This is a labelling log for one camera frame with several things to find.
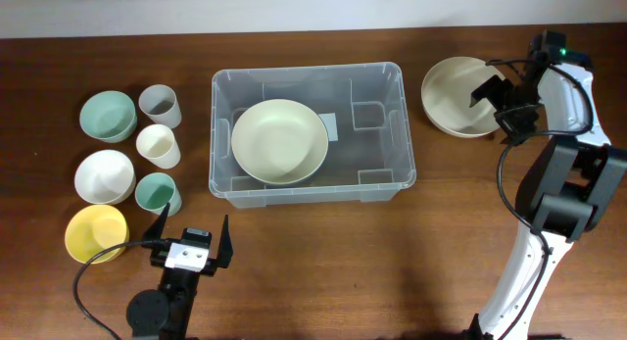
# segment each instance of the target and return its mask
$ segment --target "white wall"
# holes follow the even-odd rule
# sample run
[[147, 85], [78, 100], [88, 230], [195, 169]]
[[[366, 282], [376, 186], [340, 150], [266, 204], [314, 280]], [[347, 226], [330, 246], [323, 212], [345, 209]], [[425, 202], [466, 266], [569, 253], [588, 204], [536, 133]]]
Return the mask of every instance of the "white wall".
[[0, 38], [626, 21], [627, 0], [0, 0]]

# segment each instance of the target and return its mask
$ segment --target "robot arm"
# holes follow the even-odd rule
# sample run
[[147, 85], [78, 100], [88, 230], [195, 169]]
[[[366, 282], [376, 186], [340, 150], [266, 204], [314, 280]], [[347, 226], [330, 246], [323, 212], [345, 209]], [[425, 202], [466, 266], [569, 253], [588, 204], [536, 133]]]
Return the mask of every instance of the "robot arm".
[[[497, 290], [464, 332], [466, 339], [527, 339], [530, 319], [557, 264], [584, 232], [596, 227], [627, 169], [627, 152], [609, 146], [599, 123], [592, 100], [590, 59], [578, 53], [568, 55], [564, 46], [565, 36], [545, 31], [530, 45], [520, 84], [513, 86], [496, 77], [472, 93], [471, 106], [483, 98], [493, 104], [497, 122], [510, 139], [535, 131], [538, 115], [529, 104], [540, 101], [546, 104], [549, 130], [573, 132], [588, 124], [591, 129], [576, 136], [553, 136], [522, 180], [515, 209], [541, 231], [551, 253], [545, 256], [540, 237], [522, 222], [518, 224]], [[567, 73], [582, 89], [543, 64]], [[587, 100], [592, 109], [586, 108]], [[588, 184], [567, 182], [572, 170], [581, 170]], [[538, 281], [544, 258], [549, 260]]]

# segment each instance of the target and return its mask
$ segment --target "transparent storage box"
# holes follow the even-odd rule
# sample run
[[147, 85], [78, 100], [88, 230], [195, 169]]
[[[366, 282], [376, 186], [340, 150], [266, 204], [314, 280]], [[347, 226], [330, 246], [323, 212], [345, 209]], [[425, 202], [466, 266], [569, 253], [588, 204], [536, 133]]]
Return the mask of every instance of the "transparent storage box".
[[[393, 63], [224, 70], [214, 75], [212, 91], [209, 189], [237, 208], [387, 201], [415, 182], [403, 77]], [[231, 151], [233, 125], [248, 108], [270, 99], [308, 106], [324, 115], [329, 132], [320, 169], [289, 187], [252, 178]]]

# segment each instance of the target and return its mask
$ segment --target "brown tabletop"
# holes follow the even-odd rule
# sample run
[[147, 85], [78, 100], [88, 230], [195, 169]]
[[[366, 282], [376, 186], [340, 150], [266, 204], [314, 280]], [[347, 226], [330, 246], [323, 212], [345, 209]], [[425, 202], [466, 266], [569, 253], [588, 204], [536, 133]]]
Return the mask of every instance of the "brown tabletop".
[[[165, 236], [184, 227], [215, 232], [230, 215], [231, 267], [203, 278], [189, 323], [201, 339], [420, 339], [467, 328], [495, 290], [516, 234], [499, 198], [495, 168], [504, 134], [447, 135], [426, 118], [420, 84], [452, 56], [525, 55], [543, 26], [374, 31], [128, 36], [0, 41], [0, 338], [106, 339], [78, 310], [72, 279], [80, 264], [64, 247], [69, 219], [88, 204], [73, 174], [90, 153], [115, 149], [138, 178], [158, 169], [135, 150], [139, 114], [127, 140], [106, 144], [78, 125], [84, 101], [101, 90], [135, 102], [150, 84], [177, 93], [183, 121], [174, 133], [182, 160], [167, 170], [183, 208]], [[555, 25], [571, 49], [596, 65], [594, 94], [603, 129], [627, 147], [627, 25]], [[208, 188], [211, 80], [231, 68], [391, 61], [404, 73], [417, 182], [384, 203], [322, 203], [237, 210]], [[510, 197], [546, 140], [507, 160]], [[627, 333], [627, 180], [599, 227], [557, 268], [534, 314], [533, 333], [617, 339]], [[117, 207], [131, 239], [155, 216], [131, 197]], [[125, 309], [155, 288], [162, 271], [148, 251], [126, 250], [89, 269], [80, 293], [90, 311], [130, 337]]]

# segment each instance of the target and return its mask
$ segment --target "yellow plate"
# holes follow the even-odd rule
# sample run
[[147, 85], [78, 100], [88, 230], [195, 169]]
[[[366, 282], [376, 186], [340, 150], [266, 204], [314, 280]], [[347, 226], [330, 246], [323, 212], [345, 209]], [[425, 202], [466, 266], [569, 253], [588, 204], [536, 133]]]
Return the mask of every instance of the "yellow plate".
[[[66, 249], [75, 260], [85, 263], [96, 253], [122, 242], [130, 233], [124, 216], [108, 205], [92, 205], [78, 212], [66, 228]], [[111, 261], [124, 248], [107, 253], [93, 264]]]

